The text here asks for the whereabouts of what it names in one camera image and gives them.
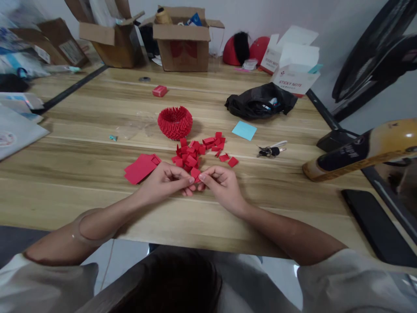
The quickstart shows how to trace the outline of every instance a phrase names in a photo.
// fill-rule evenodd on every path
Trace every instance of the white shirt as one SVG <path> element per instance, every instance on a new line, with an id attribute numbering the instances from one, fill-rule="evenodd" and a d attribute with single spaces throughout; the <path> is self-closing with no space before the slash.
<path id="1" fill-rule="evenodd" d="M 154 253 L 184 253 L 160 246 Z M 222 276 L 219 312 L 300 312 L 271 281 L 255 256 L 199 250 Z M 109 312 L 137 284 L 148 258 L 93 296 L 98 266 L 43 266 L 17 254 L 0 270 L 0 312 Z M 344 249 L 298 269 L 303 312 L 417 312 L 417 284 Z"/>

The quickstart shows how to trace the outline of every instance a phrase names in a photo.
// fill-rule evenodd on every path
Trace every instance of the floor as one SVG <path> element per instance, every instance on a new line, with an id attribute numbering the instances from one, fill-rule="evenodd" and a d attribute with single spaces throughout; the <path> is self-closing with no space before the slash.
<path id="1" fill-rule="evenodd" d="M 48 232 L 0 226 L 0 268 Z M 148 244 L 137 241 L 111 239 L 103 244 L 83 264 L 97 263 L 99 273 L 94 293 L 114 282 L 130 267 L 148 254 Z M 302 293 L 297 280 L 297 264 L 293 260 L 262 257 L 262 266 L 284 295 L 300 310 Z"/>

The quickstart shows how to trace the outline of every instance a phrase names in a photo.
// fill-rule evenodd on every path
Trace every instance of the hand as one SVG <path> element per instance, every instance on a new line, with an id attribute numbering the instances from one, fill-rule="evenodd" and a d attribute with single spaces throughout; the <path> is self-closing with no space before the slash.
<path id="1" fill-rule="evenodd" d="M 203 191 L 207 186 L 227 211 L 238 217 L 242 216 L 247 203 L 240 193 L 234 171 L 221 166 L 212 166 L 202 172 L 199 179 L 203 182 L 198 186 L 199 191 Z"/>
<path id="2" fill-rule="evenodd" d="M 142 205 L 160 202 L 179 190 L 183 196 L 192 196 L 194 180 L 181 167 L 161 162 L 133 195 Z"/>

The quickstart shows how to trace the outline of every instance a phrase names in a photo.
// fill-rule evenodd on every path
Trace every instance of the red helmet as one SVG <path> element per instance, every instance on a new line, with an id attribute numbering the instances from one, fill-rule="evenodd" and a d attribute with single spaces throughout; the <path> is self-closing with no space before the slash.
<path id="1" fill-rule="evenodd" d="M 240 62 L 236 56 L 234 37 L 226 42 L 225 49 L 223 51 L 223 62 L 229 65 L 240 66 Z"/>
<path id="2" fill-rule="evenodd" d="M 261 62 L 262 62 L 262 59 L 264 57 L 266 48 L 268 47 L 268 44 L 269 44 L 269 37 L 266 37 L 266 36 L 259 37 L 257 40 L 255 40 L 253 42 L 253 44 L 251 45 L 251 47 L 249 49 L 249 51 L 251 53 L 251 59 L 257 59 L 258 60 L 258 65 L 261 64 Z"/>

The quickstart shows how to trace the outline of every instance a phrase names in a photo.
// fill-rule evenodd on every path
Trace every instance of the black fan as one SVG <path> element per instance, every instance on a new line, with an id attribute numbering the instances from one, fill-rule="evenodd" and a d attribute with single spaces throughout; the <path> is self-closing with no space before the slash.
<path id="1" fill-rule="evenodd" d="M 333 112 L 338 122 L 417 68 L 417 36 L 402 36 L 416 13 L 416 0 L 389 0 L 368 26 L 333 88 L 336 103 L 346 100 Z"/>

